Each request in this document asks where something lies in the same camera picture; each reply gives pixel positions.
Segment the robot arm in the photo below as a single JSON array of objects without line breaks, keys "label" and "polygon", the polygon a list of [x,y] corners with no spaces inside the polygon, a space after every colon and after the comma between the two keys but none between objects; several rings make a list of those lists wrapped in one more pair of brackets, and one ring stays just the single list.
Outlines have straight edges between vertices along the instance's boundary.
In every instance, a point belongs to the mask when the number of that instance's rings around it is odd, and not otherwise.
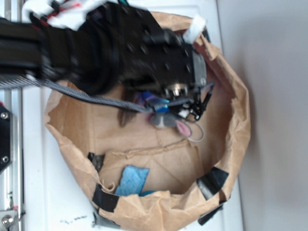
[{"label": "robot arm", "polygon": [[[58,13],[60,5],[53,7]],[[205,110],[213,85],[201,102],[207,86],[202,55],[181,34],[162,29],[149,11],[106,2],[78,31],[30,18],[32,24],[0,20],[0,74],[67,79],[88,95],[120,82],[170,101],[189,99],[185,107],[196,119]]]}]

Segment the black tape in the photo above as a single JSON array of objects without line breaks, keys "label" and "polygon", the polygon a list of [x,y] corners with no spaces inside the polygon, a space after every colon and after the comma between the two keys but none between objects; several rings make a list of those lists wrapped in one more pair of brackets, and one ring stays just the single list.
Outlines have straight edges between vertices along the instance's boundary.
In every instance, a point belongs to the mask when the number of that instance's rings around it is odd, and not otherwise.
[{"label": "black tape", "polygon": [[94,215],[94,226],[97,225],[97,226],[105,226],[111,229],[118,229],[118,230],[121,229],[121,226],[117,225],[113,221],[100,216],[98,210],[95,210],[93,215]]},{"label": "black tape", "polygon": [[208,34],[208,30],[207,30],[207,29],[204,30],[204,31],[202,32],[202,34],[203,34],[203,36],[207,39],[208,42],[211,42],[211,39],[210,39],[210,36],[209,36],[209,34]]},{"label": "black tape", "polygon": [[95,155],[94,153],[89,153],[88,159],[92,162],[95,170],[99,173],[103,167],[105,155]]},{"label": "black tape", "polygon": [[222,204],[215,208],[213,211],[207,213],[207,214],[204,214],[203,216],[200,217],[200,219],[198,220],[198,223],[203,226],[205,225],[211,218],[213,218],[213,216],[218,212],[218,211],[221,211],[222,210]]},{"label": "black tape", "polygon": [[101,209],[113,213],[115,211],[119,196],[106,193],[102,190],[102,186],[97,184],[93,196],[93,202]]},{"label": "black tape", "polygon": [[228,175],[229,173],[214,167],[209,173],[197,179],[197,184],[206,200],[221,190]]}]

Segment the blue cloth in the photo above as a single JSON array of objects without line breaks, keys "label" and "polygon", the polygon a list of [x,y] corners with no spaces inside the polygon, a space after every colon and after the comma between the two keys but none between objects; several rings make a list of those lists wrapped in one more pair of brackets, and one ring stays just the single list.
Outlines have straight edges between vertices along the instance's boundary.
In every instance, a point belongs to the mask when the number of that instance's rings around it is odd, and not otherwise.
[{"label": "blue cloth", "polygon": [[118,196],[139,195],[142,192],[149,171],[148,168],[139,168],[132,165],[125,167],[115,194]]},{"label": "blue cloth", "polygon": [[141,197],[144,197],[144,196],[150,195],[150,194],[152,194],[152,193],[154,193],[154,192],[156,192],[156,191],[153,191],[153,190],[151,190],[151,191],[146,191],[146,192],[144,192],[144,193],[141,193],[140,196],[141,196]]}]

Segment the white tape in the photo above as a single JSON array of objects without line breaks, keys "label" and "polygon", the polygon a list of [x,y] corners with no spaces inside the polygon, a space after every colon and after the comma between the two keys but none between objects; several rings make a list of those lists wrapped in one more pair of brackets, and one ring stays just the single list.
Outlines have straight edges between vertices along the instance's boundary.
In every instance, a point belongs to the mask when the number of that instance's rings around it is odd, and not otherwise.
[{"label": "white tape", "polygon": [[186,43],[193,44],[206,26],[206,20],[200,15],[193,18],[191,26],[185,31],[183,39]]}]

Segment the screw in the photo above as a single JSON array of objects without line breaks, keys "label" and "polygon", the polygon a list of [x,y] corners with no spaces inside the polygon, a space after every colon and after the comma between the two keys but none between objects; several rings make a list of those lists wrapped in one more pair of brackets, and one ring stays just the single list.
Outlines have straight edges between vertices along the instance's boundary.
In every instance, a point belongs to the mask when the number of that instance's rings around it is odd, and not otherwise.
[{"label": "screw", "polygon": [[9,118],[9,114],[7,112],[2,112],[0,117],[1,117],[1,119],[7,119],[7,118]]},{"label": "screw", "polygon": [[170,70],[170,66],[169,66],[167,63],[165,63],[165,69],[166,69],[167,71]]},{"label": "screw", "polygon": [[127,7],[127,6],[122,5],[121,10],[122,10],[122,12],[123,12],[124,14],[126,14],[126,15],[128,15],[128,14],[129,14],[129,9],[128,9],[128,7]]},{"label": "screw", "polygon": [[186,65],[185,69],[186,69],[186,71],[187,71],[188,73],[191,73],[191,72],[192,72],[192,68],[191,68],[191,66],[190,66],[189,64]]},{"label": "screw", "polygon": [[9,162],[9,158],[7,156],[5,156],[5,157],[2,158],[2,161],[4,163],[8,163]]},{"label": "screw", "polygon": [[164,47],[163,47],[163,51],[164,51],[165,54],[168,54],[168,53],[169,53],[168,47],[164,46]]},{"label": "screw", "polygon": [[188,51],[186,49],[184,49],[183,54],[184,56],[189,57]]},{"label": "screw", "polygon": [[134,46],[133,46],[131,43],[128,43],[128,44],[126,45],[126,47],[127,47],[127,49],[128,49],[131,53],[133,53],[133,52],[135,51],[135,48],[134,48]]},{"label": "screw", "polygon": [[205,78],[202,78],[202,79],[201,79],[201,84],[202,84],[202,86],[205,86],[205,85],[206,85],[206,79],[205,79]]},{"label": "screw", "polygon": [[142,18],[143,17],[143,13],[141,10],[136,10],[136,15],[139,17],[139,18]]},{"label": "screw", "polygon": [[2,218],[2,224],[5,228],[9,227],[10,225],[12,225],[14,222],[14,219],[9,216],[9,215],[6,215],[4,218]]},{"label": "screw", "polygon": [[141,46],[140,46],[140,50],[142,51],[142,53],[148,54],[148,49],[146,48],[146,46],[141,45]]}]

